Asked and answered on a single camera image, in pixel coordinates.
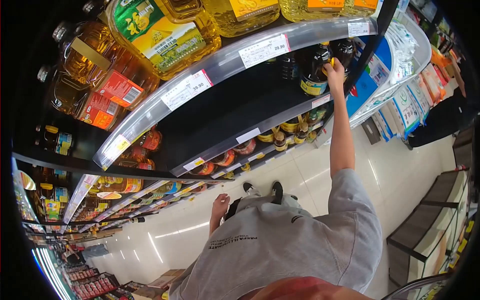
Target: sneaker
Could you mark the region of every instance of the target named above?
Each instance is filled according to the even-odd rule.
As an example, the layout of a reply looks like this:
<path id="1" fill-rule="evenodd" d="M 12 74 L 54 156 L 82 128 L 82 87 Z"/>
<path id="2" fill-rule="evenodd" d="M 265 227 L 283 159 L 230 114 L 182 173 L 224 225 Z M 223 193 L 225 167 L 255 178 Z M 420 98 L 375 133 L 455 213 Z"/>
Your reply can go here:
<path id="1" fill-rule="evenodd" d="M 272 196 L 275 196 L 276 200 L 280 200 L 280 201 L 282 200 L 283 187 L 282 187 L 282 184 L 278 180 L 273 183 Z"/>
<path id="2" fill-rule="evenodd" d="M 250 196 L 250 192 L 254 189 L 253 184 L 249 182 L 243 183 L 243 190 Z"/>

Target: black sneaker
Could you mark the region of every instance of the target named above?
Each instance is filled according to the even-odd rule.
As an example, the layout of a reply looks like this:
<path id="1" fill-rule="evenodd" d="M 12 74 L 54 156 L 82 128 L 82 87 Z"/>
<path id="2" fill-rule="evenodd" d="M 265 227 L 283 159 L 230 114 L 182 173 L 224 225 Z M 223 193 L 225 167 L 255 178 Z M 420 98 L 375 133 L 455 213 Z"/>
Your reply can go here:
<path id="1" fill-rule="evenodd" d="M 247 195 L 250 196 L 250 191 L 253 190 L 254 187 L 253 187 L 253 184 L 249 183 L 249 182 L 244 182 L 243 183 L 243 190 L 247 193 Z"/>
<path id="2" fill-rule="evenodd" d="M 283 187 L 282 187 L 282 184 L 278 180 L 273 183 L 272 196 L 275 196 L 275 200 L 273 200 L 272 203 L 282 204 Z"/>

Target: cardboard box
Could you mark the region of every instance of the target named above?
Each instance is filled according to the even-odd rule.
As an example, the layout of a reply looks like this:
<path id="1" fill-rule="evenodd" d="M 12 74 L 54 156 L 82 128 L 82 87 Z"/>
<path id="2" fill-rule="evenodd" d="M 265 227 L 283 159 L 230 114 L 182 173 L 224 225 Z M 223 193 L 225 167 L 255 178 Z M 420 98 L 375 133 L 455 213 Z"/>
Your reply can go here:
<path id="1" fill-rule="evenodd" d="M 168 291 L 170 284 L 180 276 L 185 269 L 168 270 L 154 282 L 139 288 L 132 293 L 135 300 L 162 300 L 162 294 Z"/>

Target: white tiled floor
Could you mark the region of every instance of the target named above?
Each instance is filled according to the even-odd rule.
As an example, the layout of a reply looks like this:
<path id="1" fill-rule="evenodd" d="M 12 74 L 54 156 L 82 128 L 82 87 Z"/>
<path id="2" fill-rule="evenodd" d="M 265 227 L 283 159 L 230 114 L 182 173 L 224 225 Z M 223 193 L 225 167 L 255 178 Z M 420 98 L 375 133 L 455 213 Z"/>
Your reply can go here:
<path id="1" fill-rule="evenodd" d="M 455 168 L 453 139 L 446 137 L 409 151 L 399 140 L 370 145 L 361 127 L 353 130 L 353 136 L 356 172 L 371 197 L 386 238 L 419 203 L 435 177 L 442 171 Z M 315 149 L 311 144 L 303 145 L 234 182 L 204 192 L 192 202 L 162 210 L 158 215 L 148 217 L 145 223 L 127 224 L 122 232 L 111 238 L 90 242 L 106 243 L 110 250 L 110 254 L 96 257 L 90 263 L 102 272 L 115 274 L 120 283 L 130 280 L 149 283 L 169 269 L 186 268 L 196 259 L 208 238 L 206 224 L 212 201 L 222 192 L 228 193 L 232 200 L 243 197 L 242 184 L 245 181 L 267 194 L 272 182 L 280 180 L 284 192 L 296 195 L 299 203 L 312 215 L 327 214 L 331 185 L 329 151 L 329 146 Z M 204 226 L 155 238 L 197 225 Z M 388 257 L 385 249 L 366 292 L 374 299 L 387 294 Z"/>

